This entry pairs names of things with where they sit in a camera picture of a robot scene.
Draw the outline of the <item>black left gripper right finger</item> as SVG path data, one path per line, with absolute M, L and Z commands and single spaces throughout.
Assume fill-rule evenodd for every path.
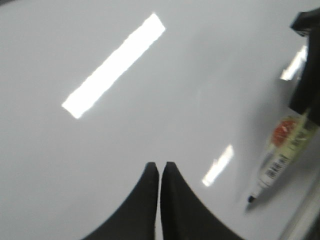
M 205 207 L 174 162 L 163 170 L 160 215 L 164 240 L 241 239 Z

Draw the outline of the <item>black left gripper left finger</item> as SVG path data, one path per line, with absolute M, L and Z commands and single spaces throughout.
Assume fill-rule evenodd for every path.
M 145 165 L 137 184 L 118 209 L 85 240 L 154 240 L 159 191 L 159 171 Z

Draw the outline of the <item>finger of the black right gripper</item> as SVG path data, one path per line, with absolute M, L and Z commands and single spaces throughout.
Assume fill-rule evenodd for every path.
M 289 108 L 320 124 L 320 9 L 299 12 L 290 25 L 307 38 L 307 57 L 300 81 L 291 97 Z

